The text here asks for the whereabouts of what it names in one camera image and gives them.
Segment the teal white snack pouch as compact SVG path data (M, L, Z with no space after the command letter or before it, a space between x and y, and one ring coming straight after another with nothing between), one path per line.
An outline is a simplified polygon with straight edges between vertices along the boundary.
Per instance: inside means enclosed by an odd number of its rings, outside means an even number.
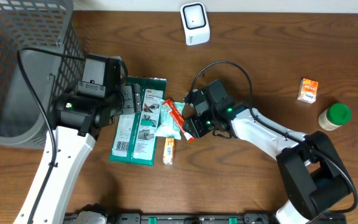
M160 109L159 125L155 131L156 137L173 138L180 140L181 131L178 125L174 122L173 118L163 107Z

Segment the red white packet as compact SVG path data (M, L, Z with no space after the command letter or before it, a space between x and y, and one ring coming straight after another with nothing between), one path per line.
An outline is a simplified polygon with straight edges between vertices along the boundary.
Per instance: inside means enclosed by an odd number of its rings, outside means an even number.
M193 142L194 137L186 130L183 129L183 125L185 124L185 119L181 114L181 111L178 109L177 105L180 108L184 108L185 104L180 102L174 102L172 99L167 99L162 103L162 106L165 108L167 113L172 117L175 124L180 128L181 133L184 135L185 139L188 142Z

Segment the green sponge pack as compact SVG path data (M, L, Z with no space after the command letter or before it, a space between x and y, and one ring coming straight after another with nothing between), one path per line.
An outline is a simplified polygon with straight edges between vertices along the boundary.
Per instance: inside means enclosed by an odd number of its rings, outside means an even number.
M127 83L140 87L140 112L119 117L109 161L153 166L155 132L160 124L160 106L167 81L129 77Z

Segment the orange juice carton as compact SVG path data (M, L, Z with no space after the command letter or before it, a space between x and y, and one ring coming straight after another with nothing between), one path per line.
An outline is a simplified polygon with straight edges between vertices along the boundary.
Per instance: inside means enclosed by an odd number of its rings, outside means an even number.
M166 138L163 149L163 163L165 165L173 164L174 150L175 140L173 138Z
M317 81L303 78L300 82L297 100L312 104L316 101L317 90Z

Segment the green lid jar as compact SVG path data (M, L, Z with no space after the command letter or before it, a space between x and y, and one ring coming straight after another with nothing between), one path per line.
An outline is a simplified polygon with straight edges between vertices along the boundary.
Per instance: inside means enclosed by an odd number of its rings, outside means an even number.
M343 103L335 103L325 109L318 116L318 124L327 131L333 131L345 124L352 118L351 110Z

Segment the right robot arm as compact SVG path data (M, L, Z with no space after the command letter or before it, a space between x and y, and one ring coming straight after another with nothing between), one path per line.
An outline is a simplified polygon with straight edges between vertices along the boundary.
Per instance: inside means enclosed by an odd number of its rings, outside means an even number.
M329 137L321 131L296 132L245 105L208 106L185 119L194 138L216 130L249 142L276 160L288 201L275 218L279 223L313 223L348 195L358 203L355 185Z

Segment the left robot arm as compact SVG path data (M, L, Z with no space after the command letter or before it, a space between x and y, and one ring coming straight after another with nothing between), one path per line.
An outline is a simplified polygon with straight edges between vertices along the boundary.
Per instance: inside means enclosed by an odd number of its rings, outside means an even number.
M16 223L62 223L78 174L101 128L114 116L141 111L140 86L79 82L52 108L53 130Z

